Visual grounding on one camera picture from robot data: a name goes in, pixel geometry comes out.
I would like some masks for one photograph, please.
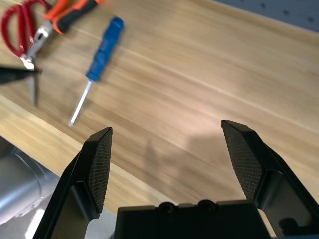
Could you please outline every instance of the metal shaft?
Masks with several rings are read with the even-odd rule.
[[[72,127],[72,126],[74,125],[74,122],[75,122],[75,120],[76,120],[76,118],[77,118],[77,116],[78,116],[78,114],[79,114],[79,112],[80,112],[80,110],[81,110],[81,107],[82,107],[82,105],[83,105],[83,102],[84,102],[84,100],[85,100],[85,98],[86,98],[86,96],[87,96],[87,94],[88,94],[88,92],[89,92],[89,89],[90,89],[92,83],[93,83],[93,81],[91,81],[91,80],[89,79],[88,84],[86,85],[86,88],[85,88],[85,90],[84,90],[84,92],[83,92],[83,94],[82,94],[82,97],[81,97],[81,99],[80,99],[80,102],[79,102],[78,106],[76,107],[76,109],[75,109],[75,111],[74,111],[74,113],[73,113],[73,115],[72,115],[71,121],[70,121],[70,123],[69,123],[69,126],[70,126],[70,127]]]

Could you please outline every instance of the scissor handle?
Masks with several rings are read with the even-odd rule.
[[[35,27],[35,20],[31,12],[31,7],[32,5],[37,3],[41,4],[44,7],[45,12],[48,12],[51,8],[51,5],[48,4],[45,0],[26,0],[23,3],[23,15],[24,15],[24,19],[26,20],[27,30],[29,32],[29,40],[32,44],[33,44],[33,38],[36,32],[36,27]]]
[[[10,37],[8,33],[8,23],[10,18],[14,15],[18,15],[18,27],[19,27],[19,48],[15,48],[11,42],[10,42]],[[24,24],[24,16],[23,16],[23,7],[21,5],[13,5],[8,8],[8,10],[4,13],[2,16],[2,21],[1,21],[1,32],[3,36],[3,40],[8,46],[8,48],[15,54],[16,56],[20,57],[22,54],[27,49],[26,45],[26,39],[24,35],[24,29],[23,29],[23,24]]]
[[[20,57],[25,54],[28,48],[26,33],[28,33],[28,38],[30,43],[33,43],[33,37],[35,35],[35,21],[34,17],[30,11],[31,5],[39,3],[44,6],[45,10],[50,9],[50,5],[45,0],[26,0],[23,5],[13,5],[7,9],[7,11],[2,16],[1,21],[1,32],[3,40],[8,46],[8,48],[15,54]],[[8,33],[8,24],[10,18],[14,15],[18,15],[18,36],[19,36],[19,48],[14,47],[10,42],[10,37]]]

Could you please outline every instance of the wooden surface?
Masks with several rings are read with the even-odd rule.
[[[0,14],[12,2],[2,1]],[[114,14],[125,33],[69,128]],[[2,41],[0,56],[22,65]],[[53,37],[37,65],[37,109],[27,82],[1,87],[0,135],[60,175],[90,135],[113,127],[105,203],[113,212],[243,198],[224,119],[255,130],[319,201],[318,34],[208,1],[114,0]]]

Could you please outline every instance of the screwdriver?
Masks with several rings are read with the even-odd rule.
[[[69,123],[70,127],[74,125],[74,122],[81,110],[83,102],[90,90],[92,83],[100,80],[102,71],[104,67],[108,64],[112,51],[117,45],[123,29],[123,20],[119,17],[114,17],[110,21],[108,28],[105,30],[100,46],[94,55],[93,62],[88,72],[86,73],[86,77],[88,78],[88,84],[82,94],[78,106],[76,107],[72,115],[71,121]]]

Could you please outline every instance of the orange pliers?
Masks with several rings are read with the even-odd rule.
[[[74,21],[93,10],[102,1],[80,0],[73,6],[69,6],[70,0],[57,0],[54,7],[44,14],[46,22],[36,31],[32,46],[20,57],[25,67],[34,68],[36,54],[52,32],[66,33]]]

